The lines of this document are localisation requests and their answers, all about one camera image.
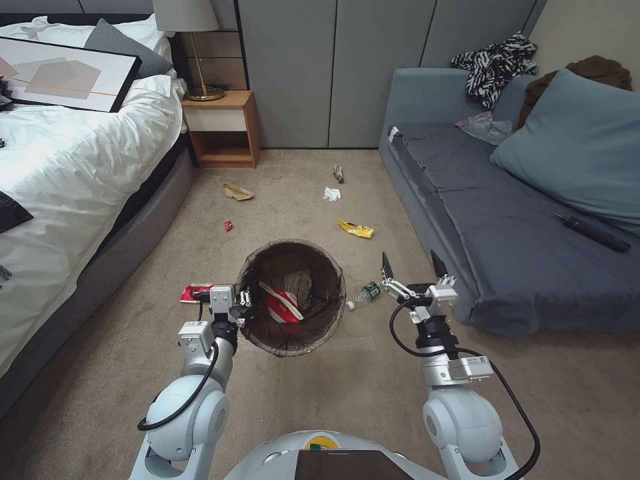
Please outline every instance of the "floor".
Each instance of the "floor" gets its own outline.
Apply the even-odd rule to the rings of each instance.
[[[343,166],[342,199],[322,200]],[[256,194],[223,195],[236,183]],[[348,235],[338,218],[375,229]],[[226,233],[224,220],[234,229]],[[180,304],[192,281],[232,283],[244,259],[266,242],[317,243],[344,268],[347,293],[379,276],[382,250],[408,283],[433,270],[376,151],[264,151],[258,168],[198,171],[171,228],[122,287],[72,336],[0,422],[2,479],[127,478],[143,439],[135,428],[149,402],[180,372],[176,335],[197,307]],[[212,479],[258,443],[286,432],[326,428],[377,441],[444,474],[422,420],[427,399],[419,362],[388,330],[393,300],[355,312],[322,348],[278,359],[241,338],[227,390],[231,413]],[[452,321],[462,346],[500,367],[542,440],[527,480],[637,477],[640,335],[538,333],[518,342]],[[408,319],[399,335],[413,342]],[[496,407],[522,463],[531,439],[498,380],[474,386]]]

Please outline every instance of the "black cable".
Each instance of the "black cable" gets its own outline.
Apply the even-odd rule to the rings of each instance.
[[[395,318],[398,315],[398,313],[400,312],[400,310],[402,310],[405,307],[408,307],[409,304],[411,304],[411,300],[406,300],[405,302],[402,302],[393,311],[393,313],[391,314],[391,318],[389,319],[389,330],[391,331],[391,336],[393,337],[395,342],[398,345],[400,345],[402,350],[412,354],[414,357],[421,357],[421,358],[436,357],[436,356],[442,355],[444,353],[468,353],[468,354],[474,355],[476,357],[483,357],[484,356],[484,355],[482,355],[482,353],[478,353],[478,352],[476,352],[474,350],[469,350],[469,349],[466,349],[466,348],[458,348],[458,347],[456,347],[454,349],[442,349],[442,350],[438,350],[438,351],[434,351],[434,352],[428,352],[428,353],[416,352],[416,351],[411,350],[410,348],[408,348],[408,346],[406,346],[404,343],[402,343],[400,341],[400,339],[398,338],[398,336],[395,334],[395,329],[393,327],[393,324],[394,324]],[[533,424],[531,423],[531,421],[529,420],[527,414],[525,413],[524,409],[522,408],[522,405],[520,405],[520,402],[518,401],[518,398],[516,398],[513,390],[511,390],[509,384],[507,383],[507,380],[504,378],[504,376],[502,375],[500,370],[498,370],[498,367],[495,366],[494,362],[490,362],[490,364],[491,364],[491,366],[493,368],[493,371],[495,372],[496,376],[498,377],[500,382],[502,382],[502,385],[504,386],[505,390],[509,394],[509,396],[511,398],[511,401],[515,405],[515,408],[518,410],[518,413],[520,413],[520,416],[522,417],[522,420],[525,422],[525,425],[529,429],[529,432],[530,432],[530,434],[531,434],[531,436],[533,438],[533,452],[531,452],[531,456],[529,457],[529,459],[525,462],[525,464],[522,467],[518,468],[518,470],[513,472],[510,476],[508,476],[508,477],[503,479],[503,480],[518,480],[518,479],[521,479],[522,477],[524,477],[528,472],[530,472],[530,470],[533,468],[535,463],[538,461],[538,458],[540,457],[540,437],[538,437],[538,434],[535,431],[535,428],[533,427]]]
[[[198,321],[200,321],[201,319],[202,319],[202,302],[200,302],[200,314],[198,314]],[[182,406],[178,408],[178,410],[173,412],[170,416],[160,421],[157,421],[155,423],[147,423],[147,418],[144,417],[142,420],[140,420],[140,422],[138,422],[138,426],[137,426],[138,430],[149,431],[149,430],[154,430],[156,428],[160,428],[168,424],[170,421],[174,420],[176,417],[178,417],[182,412],[184,412],[184,410],[186,410],[190,406],[190,404],[195,400],[195,398],[198,396],[202,388],[204,388],[207,382],[207,379],[209,378],[211,372],[213,372],[213,368],[215,367],[215,362],[216,360],[218,360],[219,348],[218,348],[218,344],[215,341],[213,342],[212,348],[213,348],[213,357],[211,358],[211,364],[207,369],[205,376],[200,381],[200,384],[194,390],[191,396],[187,399],[187,401],[184,402]]]

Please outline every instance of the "yellow sticker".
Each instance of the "yellow sticker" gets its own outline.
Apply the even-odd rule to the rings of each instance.
[[[309,440],[309,442],[307,443],[307,446],[305,447],[305,450],[310,450],[312,443],[315,443],[316,445],[320,445],[322,448],[331,448],[331,449],[340,448],[338,447],[336,442],[334,442],[329,437],[325,437],[324,435],[318,435],[317,437],[314,437],[311,440]]]

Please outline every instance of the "abstract artwork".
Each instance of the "abstract artwork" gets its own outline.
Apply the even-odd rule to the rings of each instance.
[[[140,64],[134,55],[0,37],[0,75],[16,103],[116,112]]]

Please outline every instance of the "white bedsheet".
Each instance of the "white bedsheet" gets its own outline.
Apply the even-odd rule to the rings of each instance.
[[[0,233],[0,375],[74,292],[127,199],[181,131],[183,82],[133,82],[118,113],[23,105],[0,112],[0,191],[34,218]]]

